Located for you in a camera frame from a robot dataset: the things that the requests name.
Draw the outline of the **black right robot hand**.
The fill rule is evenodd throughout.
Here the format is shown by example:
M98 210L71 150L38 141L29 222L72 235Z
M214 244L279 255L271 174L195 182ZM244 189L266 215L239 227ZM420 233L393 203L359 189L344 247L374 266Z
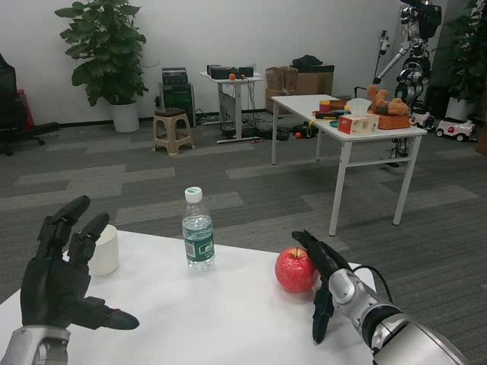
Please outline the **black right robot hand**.
M312 331L313 340L316 344L320 344L326 336L329 320L334 313L333 296L329 292L329 279L334 272L340 269L349 271L352 269L337 251L323 241L319 241L308 231L293 231L291 235L306 249L320 275L321 286L314 298L315 310Z

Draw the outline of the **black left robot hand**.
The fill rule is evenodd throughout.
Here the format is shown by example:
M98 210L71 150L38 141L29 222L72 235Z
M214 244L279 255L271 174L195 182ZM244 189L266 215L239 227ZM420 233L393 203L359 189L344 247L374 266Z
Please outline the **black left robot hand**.
M37 237L37 253L28 262L21 285L23 325L66 329L74 324L93 330L133 330L139 326L131 314L86 296L91 281L88 263L110 221L107 213L101 213L81 232L72 233L90 203L88 196L81 195L45 217Z

